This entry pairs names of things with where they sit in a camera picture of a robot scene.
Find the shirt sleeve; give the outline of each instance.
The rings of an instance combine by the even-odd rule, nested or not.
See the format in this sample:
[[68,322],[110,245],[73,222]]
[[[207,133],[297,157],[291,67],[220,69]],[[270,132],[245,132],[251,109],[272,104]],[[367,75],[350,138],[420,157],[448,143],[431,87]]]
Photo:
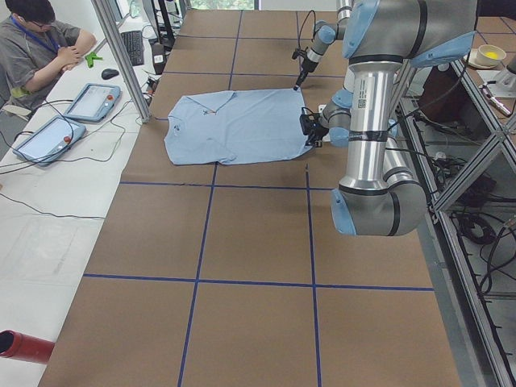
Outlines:
[[81,32],[81,29],[79,27],[74,27],[71,24],[63,23],[59,20],[56,20],[53,23],[53,26],[58,30],[58,32],[63,34],[68,46],[73,46],[75,42],[77,42],[77,38],[79,37],[79,33]]
[[25,86],[38,69],[25,50],[9,39],[0,39],[0,65],[13,88]]

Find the gray shirt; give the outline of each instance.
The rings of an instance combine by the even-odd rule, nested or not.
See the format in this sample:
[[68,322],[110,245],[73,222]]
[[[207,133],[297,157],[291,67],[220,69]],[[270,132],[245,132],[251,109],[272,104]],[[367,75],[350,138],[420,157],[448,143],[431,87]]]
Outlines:
[[[50,35],[61,47],[73,46],[79,36],[80,28],[55,21],[46,34],[31,31],[42,42],[52,48]],[[57,54],[47,50],[27,33],[15,26],[10,18],[0,23],[0,65],[6,71],[6,80],[10,89],[10,103],[29,110],[37,108],[57,83],[56,77],[49,85],[34,93],[29,93],[24,86],[36,71],[48,65]]]

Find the yellow cup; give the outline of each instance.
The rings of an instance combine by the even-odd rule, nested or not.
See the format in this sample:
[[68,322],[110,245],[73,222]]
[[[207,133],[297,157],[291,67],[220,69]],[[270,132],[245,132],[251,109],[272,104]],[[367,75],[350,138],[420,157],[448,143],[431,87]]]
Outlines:
[[507,57],[507,53],[492,44],[482,44],[476,53],[476,63],[481,66],[496,66]]

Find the light blue shirt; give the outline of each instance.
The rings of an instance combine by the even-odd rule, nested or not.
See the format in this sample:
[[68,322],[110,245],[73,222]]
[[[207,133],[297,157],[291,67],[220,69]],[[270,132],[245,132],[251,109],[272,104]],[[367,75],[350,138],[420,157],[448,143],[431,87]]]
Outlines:
[[291,160],[305,146],[301,91],[220,91],[183,96],[164,138],[174,164],[249,164]]

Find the keyboard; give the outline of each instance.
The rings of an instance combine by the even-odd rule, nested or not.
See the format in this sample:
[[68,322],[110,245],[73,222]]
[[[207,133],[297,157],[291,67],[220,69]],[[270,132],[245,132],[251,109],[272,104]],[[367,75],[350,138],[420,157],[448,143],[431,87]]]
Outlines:
[[133,66],[144,63],[144,38],[142,31],[127,31],[120,34],[123,45],[126,46],[127,54]]

